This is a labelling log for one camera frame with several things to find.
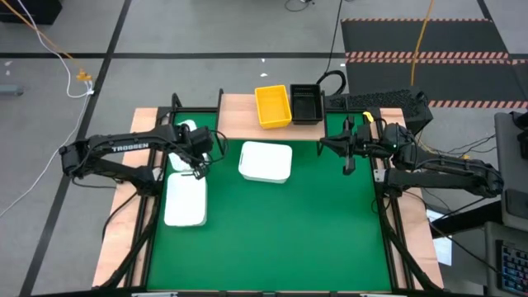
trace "white container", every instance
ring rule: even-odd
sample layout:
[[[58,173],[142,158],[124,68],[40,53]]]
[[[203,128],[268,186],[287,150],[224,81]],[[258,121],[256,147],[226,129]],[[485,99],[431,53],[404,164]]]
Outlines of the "white container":
[[[182,123],[178,123],[179,125],[186,124],[189,126],[189,131],[196,130],[196,123],[193,120],[184,120]],[[208,160],[207,154],[203,154],[205,161]],[[168,159],[171,161],[172,168],[174,168],[177,172],[192,172],[191,166],[185,162],[182,161],[180,156],[178,156],[176,153],[170,153],[168,154]]]
[[[207,183],[192,173],[173,173],[167,180],[165,225],[174,227],[201,226],[207,220]]]
[[[238,171],[250,181],[285,183],[291,173],[291,147],[246,141]]]

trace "yellow bin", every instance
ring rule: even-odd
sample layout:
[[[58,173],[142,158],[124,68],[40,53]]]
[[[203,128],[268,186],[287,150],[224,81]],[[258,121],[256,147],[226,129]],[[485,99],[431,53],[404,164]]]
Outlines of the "yellow bin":
[[[255,89],[258,121],[264,129],[286,127],[291,122],[290,102],[286,86]]]

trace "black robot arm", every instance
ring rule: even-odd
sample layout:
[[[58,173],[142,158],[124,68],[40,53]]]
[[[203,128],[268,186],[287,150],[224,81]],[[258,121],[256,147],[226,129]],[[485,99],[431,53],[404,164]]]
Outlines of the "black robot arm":
[[[191,165],[196,178],[208,172],[208,163],[203,154],[210,152],[213,140],[207,127],[190,131],[187,125],[160,125],[149,132],[117,135],[94,135],[60,148],[63,172],[69,177],[83,178],[96,174],[117,180],[128,181],[140,195],[159,194],[162,187],[150,168],[128,167],[105,160],[108,153],[124,153],[138,149],[157,149],[176,153],[181,160]]]
[[[493,198],[502,193],[503,181],[492,165],[476,159],[462,159],[429,153],[417,146],[414,136],[398,124],[388,124],[379,139],[373,139],[370,125],[352,133],[353,119],[347,117],[340,135],[320,142],[346,158],[344,174],[355,169],[353,155],[391,158],[393,168],[375,171],[375,181],[385,194],[401,196],[410,187],[462,189],[477,196]]]

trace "plastic container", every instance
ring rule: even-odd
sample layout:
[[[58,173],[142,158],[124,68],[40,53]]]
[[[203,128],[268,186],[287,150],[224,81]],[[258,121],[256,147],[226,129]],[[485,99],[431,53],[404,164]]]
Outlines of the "plastic container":
[[[319,85],[292,84],[290,97],[295,125],[315,125],[323,120],[323,102]]]
[[[285,183],[291,173],[292,154],[288,145],[246,141],[238,171],[250,181]]]
[[[207,220],[207,183],[192,173],[173,173],[167,179],[163,221],[167,226],[201,226]]]
[[[255,89],[258,121],[264,129],[286,127],[291,122],[286,86]]]

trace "black metal frame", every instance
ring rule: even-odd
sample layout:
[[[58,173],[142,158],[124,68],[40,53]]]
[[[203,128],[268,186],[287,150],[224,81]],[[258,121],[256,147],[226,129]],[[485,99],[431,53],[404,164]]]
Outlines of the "black metal frame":
[[[158,112],[156,114],[156,124],[155,125],[156,126],[161,125],[162,122],[163,122],[163,115],[166,115],[169,112],[170,112],[170,109],[167,108],[167,107],[158,108]],[[150,167],[151,169],[154,169],[154,162],[155,162],[155,159],[156,159],[156,153],[157,153],[157,150],[154,150],[154,149],[150,149],[150,152],[148,153],[147,166]],[[165,168],[165,163],[166,162],[167,162],[167,154],[163,153],[162,165],[161,165],[161,169],[162,170]],[[135,226],[134,226],[134,236],[132,237],[132,244],[131,244],[132,246],[138,242],[139,235],[141,235],[141,231],[143,230],[145,211],[147,210],[148,203],[149,203],[149,197],[148,196],[141,196],[141,200],[139,202],[138,216],[137,216],[137,219],[135,221]],[[148,241],[147,250],[149,250],[149,248],[152,248],[152,244],[150,243],[151,241],[152,241],[152,239]],[[145,259],[143,269],[145,267],[147,267],[147,266],[145,266],[146,262],[150,262],[150,257],[148,258],[148,260]],[[125,287],[132,286],[132,280],[134,279],[135,264],[136,264],[135,260],[132,261],[132,264],[130,265],[129,270],[128,270],[128,272],[125,275]]]
[[[219,98],[218,98],[217,107],[183,107],[183,106],[177,106],[175,108],[174,106],[173,107],[161,106],[161,107],[158,108],[157,118],[159,118],[160,116],[165,115],[165,114],[170,112],[169,123],[173,123],[176,120],[176,118],[177,118],[177,113],[178,112],[185,112],[185,113],[216,113],[217,117],[216,117],[215,129],[218,129],[219,116],[220,116],[220,114],[219,114],[220,113],[220,105],[221,105],[221,102],[222,102],[223,94],[224,94],[224,90],[220,89],[219,90]],[[371,109],[367,110],[367,109],[364,109],[364,108],[351,108],[348,112],[345,112],[345,111],[325,111],[325,114],[327,112],[328,113],[337,113],[337,114],[346,114],[346,113],[362,113],[364,111],[369,111],[371,113],[374,112],[375,115],[378,115],[380,113],[380,109],[379,108],[372,109],[372,110]],[[363,118],[364,118],[364,122],[365,123],[368,122],[368,119],[366,118],[366,116],[363,116]],[[326,116],[323,118],[323,122],[324,122],[325,135],[328,135],[328,126],[327,126]],[[162,170],[164,172],[166,171],[166,168],[165,168],[166,164],[167,164],[167,156],[163,155]],[[375,165],[374,159],[370,160],[370,165],[373,168],[375,168],[376,165]],[[377,203],[378,203],[378,209],[382,210],[384,208],[383,207],[383,200],[378,199],[380,197],[380,194],[379,194],[377,189],[375,190],[375,195],[376,195],[376,200],[377,200]],[[136,221],[136,228],[142,228],[142,222],[143,222],[143,219],[144,219],[144,216],[145,216],[145,213],[144,213],[145,211],[146,211],[146,207],[142,207],[142,208],[139,209],[140,213],[138,215],[138,220]],[[402,240],[405,243],[405,238],[404,238],[404,233],[403,233],[403,224],[402,224],[402,221],[401,221],[401,215],[400,215],[399,208],[398,208],[397,204],[393,206],[393,212],[394,212],[394,218],[395,219],[397,218],[395,220],[395,221],[397,221],[396,225],[399,226],[399,227],[397,227],[398,228],[398,237],[400,238],[400,240]],[[391,289],[394,290],[394,289],[398,288],[398,278],[397,278],[396,270],[395,270],[395,267],[394,267],[394,255],[393,255],[392,245],[391,245],[390,240],[387,237],[384,229],[381,228],[381,230],[382,230],[382,238],[383,238],[383,241],[384,241],[385,261],[387,262],[387,267],[388,267],[388,272],[389,272],[389,283],[390,283]],[[136,233],[140,233],[140,231],[138,229],[135,229],[134,230],[134,234],[136,234]],[[156,236],[155,234],[156,234],[156,232],[154,230],[153,236],[148,241],[148,246],[147,246],[147,250],[146,250],[146,253],[145,253],[144,269],[142,271],[141,282],[140,282],[141,286],[145,286],[146,285],[146,280],[148,279],[149,263],[150,263],[150,258],[152,256],[153,242],[154,242],[154,238]],[[407,287],[408,288],[414,288],[413,277],[411,275],[410,270],[408,269],[408,267],[406,265],[404,265],[404,270],[407,271],[407,273],[405,274]]]

